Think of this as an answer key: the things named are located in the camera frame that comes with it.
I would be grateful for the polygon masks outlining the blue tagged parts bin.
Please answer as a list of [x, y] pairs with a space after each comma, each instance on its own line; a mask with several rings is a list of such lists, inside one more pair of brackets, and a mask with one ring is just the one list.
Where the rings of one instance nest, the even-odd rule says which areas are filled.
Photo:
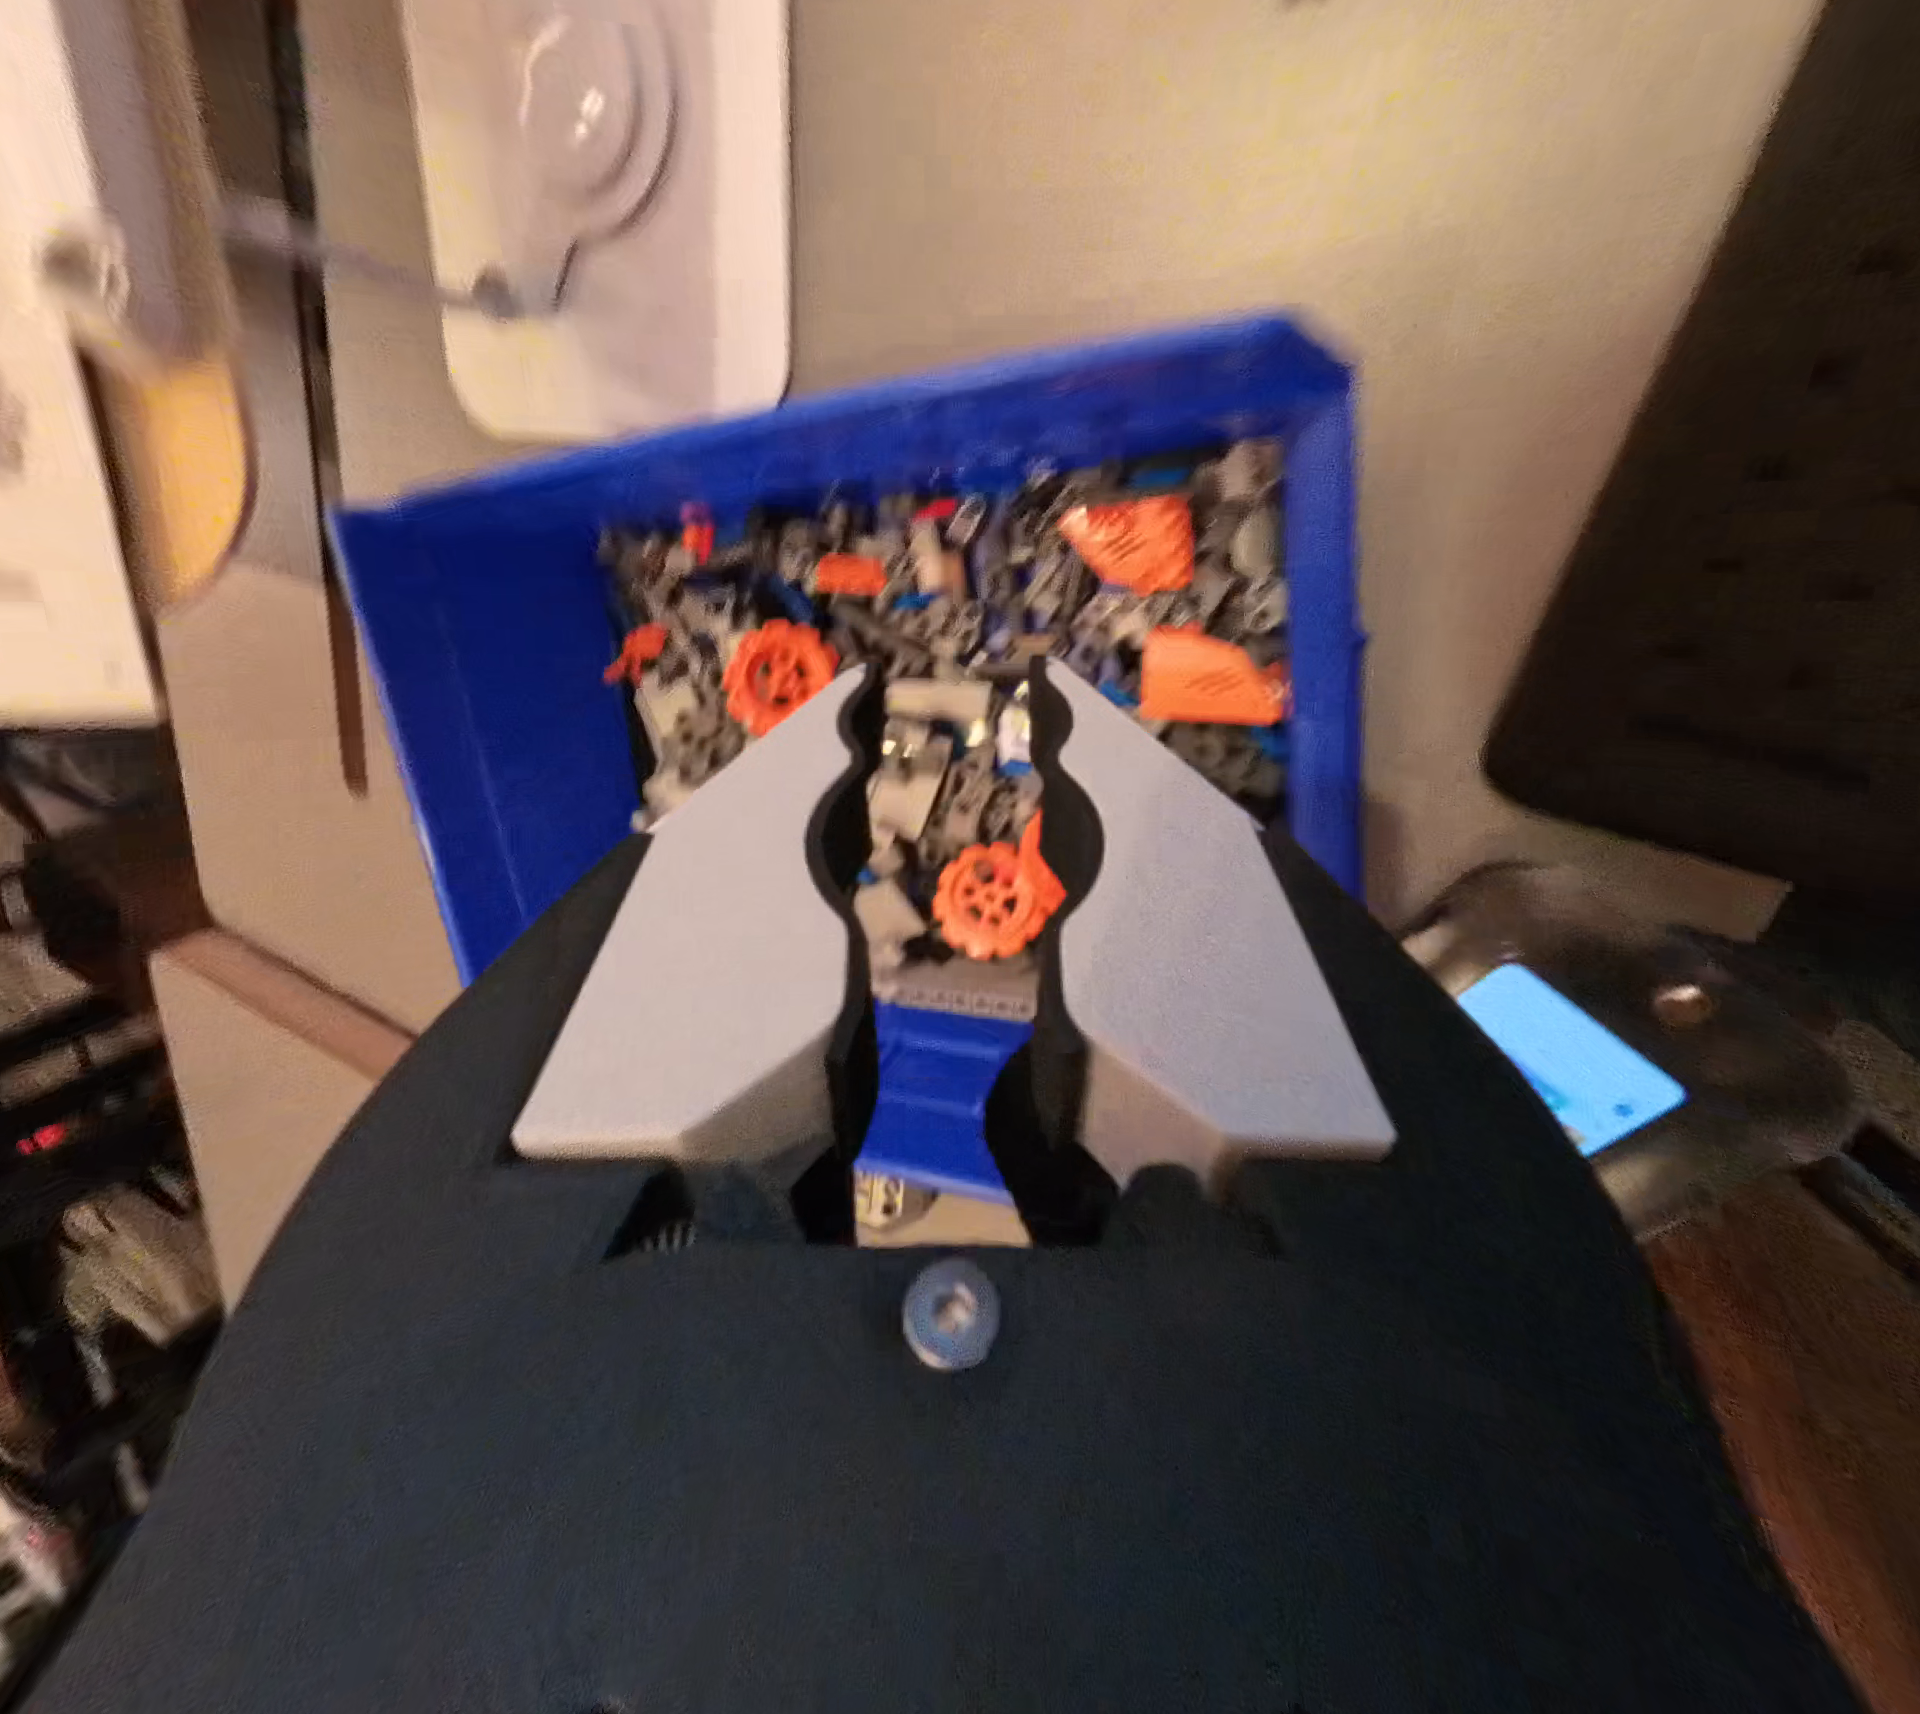
[[[593, 864], [613, 854], [638, 805], [632, 731], [613, 697], [589, 694], [587, 654], [613, 642], [591, 537], [613, 516], [718, 516], [759, 502], [821, 500], [831, 488], [1018, 485], [1042, 458], [1091, 466], [1197, 451], [1207, 434], [1284, 446], [1284, 520], [1297, 654], [1286, 823], [1263, 826], [1284, 862], [1323, 866], [1310, 885], [1361, 883], [1363, 637], [1356, 625], [1350, 371], [1283, 315], [1028, 353], [972, 369], [806, 397], [777, 411], [603, 444], [469, 477], [335, 520], [353, 612], [397, 744], [457, 965], [477, 982]], [[887, 1047], [906, 1027], [941, 1050], [1003, 1055], [1028, 1021], [878, 1000], [873, 977], [877, 1105]], [[775, 1163], [679, 1165], [620, 1155], [643, 1177], [685, 1181], [707, 1237], [853, 1240], [827, 1218], [833, 1150]], [[519, 1159], [609, 1169], [613, 1159]]]

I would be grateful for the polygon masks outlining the metal clamp plate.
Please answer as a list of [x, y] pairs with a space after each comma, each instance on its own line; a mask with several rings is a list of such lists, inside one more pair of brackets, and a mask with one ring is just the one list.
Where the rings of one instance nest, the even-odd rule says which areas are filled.
[[1587, 1157], [1643, 1242], [1860, 1124], [1826, 1035], [1709, 938], [1625, 910], [1564, 864], [1488, 862], [1402, 932]]

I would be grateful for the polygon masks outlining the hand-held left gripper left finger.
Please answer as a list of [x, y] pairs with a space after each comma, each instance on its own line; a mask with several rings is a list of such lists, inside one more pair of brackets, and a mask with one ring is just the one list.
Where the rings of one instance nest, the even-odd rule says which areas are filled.
[[643, 838], [510, 1128], [516, 1155], [853, 1161], [878, 1091], [853, 885], [881, 725], [881, 669], [844, 669]]

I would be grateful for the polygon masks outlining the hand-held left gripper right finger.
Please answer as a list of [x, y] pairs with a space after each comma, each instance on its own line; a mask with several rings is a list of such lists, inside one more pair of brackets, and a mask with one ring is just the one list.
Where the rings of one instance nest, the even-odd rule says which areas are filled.
[[1067, 897], [987, 1102], [1023, 1213], [1111, 1213], [1151, 1172], [1376, 1163], [1399, 1132], [1263, 826], [1061, 660], [1034, 663], [1039, 857]]

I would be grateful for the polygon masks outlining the pile of building-block parts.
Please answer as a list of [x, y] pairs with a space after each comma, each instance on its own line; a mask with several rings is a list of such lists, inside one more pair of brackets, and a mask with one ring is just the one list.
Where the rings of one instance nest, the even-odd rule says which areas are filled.
[[1001, 489], [763, 503], [722, 534], [596, 548], [648, 831], [854, 665], [884, 673], [871, 855], [851, 892], [881, 1002], [1024, 1021], [1067, 887], [1044, 870], [1030, 667], [1049, 656], [1259, 819], [1284, 814], [1294, 690], [1284, 451], [1042, 461]]

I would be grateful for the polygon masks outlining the black perforated board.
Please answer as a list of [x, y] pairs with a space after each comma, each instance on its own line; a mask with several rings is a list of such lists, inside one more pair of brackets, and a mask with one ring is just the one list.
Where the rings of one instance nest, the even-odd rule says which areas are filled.
[[1918, 0], [1823, 2], [1485, 769], [1916, 915]]

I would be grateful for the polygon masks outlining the white wooden book stand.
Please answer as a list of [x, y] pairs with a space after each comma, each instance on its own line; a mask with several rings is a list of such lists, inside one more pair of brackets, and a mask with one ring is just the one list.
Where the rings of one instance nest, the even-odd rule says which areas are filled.
[[147, 725], [157, 596], [84, 357], [229, 357], [242, 261], [439, 323], [498, 444], [771, 404], [791, 375], [789, 0], [397, 0], [430, 267], [219, 191], [183, 0], [5, 0], [5, 725]]

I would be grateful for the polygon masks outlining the wooden slatted panel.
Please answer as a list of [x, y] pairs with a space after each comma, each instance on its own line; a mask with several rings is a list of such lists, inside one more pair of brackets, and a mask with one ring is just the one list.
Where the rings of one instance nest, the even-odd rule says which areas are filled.
[[1644, 1243], [1744, 1497], [1862, 1702], [1918, 1707], [1918, 1299], [1798, 1177]]

